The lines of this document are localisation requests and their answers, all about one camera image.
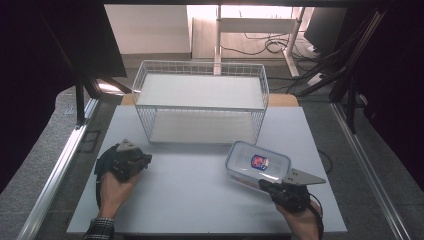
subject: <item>label on container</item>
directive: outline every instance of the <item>label on container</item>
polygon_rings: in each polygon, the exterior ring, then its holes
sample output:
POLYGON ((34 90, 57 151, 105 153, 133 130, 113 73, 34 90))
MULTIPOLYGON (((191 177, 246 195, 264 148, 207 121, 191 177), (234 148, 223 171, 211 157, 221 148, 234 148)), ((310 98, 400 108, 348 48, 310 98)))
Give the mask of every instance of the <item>label on container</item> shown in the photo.
POLYGON ((259 156, 259 155, 255 155, 252 157, 252 161, 250 161, 250 165, 252 166, 252 168, 261 170, 261 171, 265 171, 268 167, 269 161, 268 158, 259 156))

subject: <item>person's arm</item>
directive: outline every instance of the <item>person's arm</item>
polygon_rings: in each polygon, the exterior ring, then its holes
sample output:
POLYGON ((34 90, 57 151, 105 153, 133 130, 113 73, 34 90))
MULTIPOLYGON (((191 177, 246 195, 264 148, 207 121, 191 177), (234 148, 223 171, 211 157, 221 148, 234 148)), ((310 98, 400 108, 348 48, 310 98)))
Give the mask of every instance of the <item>person's arm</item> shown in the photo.
POLYGON ((115 216, 119 208, 131 196, 131 192, 138 181, 139 174, 131 177, 128 182, 120 183, 111 172, 102 177, 100 188, 101 207, 97 218, 91 220, 90 227, 84 239, 110 239, 113 238, 115 216))
MULTIPOLYGON (((311 205, 321 214, 321 209, 315 201, 311 200, 311 205)), ((290 213, 278 204, 275 204, 277 210, 283 214, 293 235, 299 240, 318 240, 318 224, 315 215, 305 209, 303 212, 290 213)))

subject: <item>plastic container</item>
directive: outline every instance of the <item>plastic container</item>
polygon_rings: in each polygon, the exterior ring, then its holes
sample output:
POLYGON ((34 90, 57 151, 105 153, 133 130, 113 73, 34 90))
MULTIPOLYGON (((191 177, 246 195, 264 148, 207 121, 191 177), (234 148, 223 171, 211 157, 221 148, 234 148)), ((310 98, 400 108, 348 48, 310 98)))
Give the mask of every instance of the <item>plastic container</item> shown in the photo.
POLYGON ((282 154, 237 141, 230 150, 226 167, 231 180, 259 189, 259 179, 281 183, 291 168, 291 160, 282 154))

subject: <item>hand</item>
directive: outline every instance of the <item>hand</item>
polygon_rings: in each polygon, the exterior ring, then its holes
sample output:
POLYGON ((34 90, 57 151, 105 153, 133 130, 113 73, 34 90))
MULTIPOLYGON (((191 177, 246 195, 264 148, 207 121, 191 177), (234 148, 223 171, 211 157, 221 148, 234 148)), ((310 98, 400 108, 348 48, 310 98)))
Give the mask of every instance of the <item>hand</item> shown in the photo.
MULTIPOLYGON (((315 201, 311 200, 311 205, 321 213, 321 209, 315 201)), ((303 212, 290 213, 278 204, 275 204, 277 210, 283 214, 294 236, 299 240, 318 240, 318 224, 315 215, 305 209, 303 212)))
POLYGON ((127 182, 120 183, 111 172, 102 177, 100 188, 101 207, 97 217, 114 219, 118 209, 131 196, 140 174, 131 177, 127 182))

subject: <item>wire basket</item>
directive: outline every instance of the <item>wire basket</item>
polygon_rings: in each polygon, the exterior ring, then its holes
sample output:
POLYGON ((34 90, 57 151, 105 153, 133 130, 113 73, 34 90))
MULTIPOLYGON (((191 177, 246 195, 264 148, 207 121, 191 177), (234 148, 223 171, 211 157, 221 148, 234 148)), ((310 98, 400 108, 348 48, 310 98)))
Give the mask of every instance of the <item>wire basket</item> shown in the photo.
POLYGON ((133 85, 152 143, 255 144, 268 95, 261 64, 143 61, 133 85))

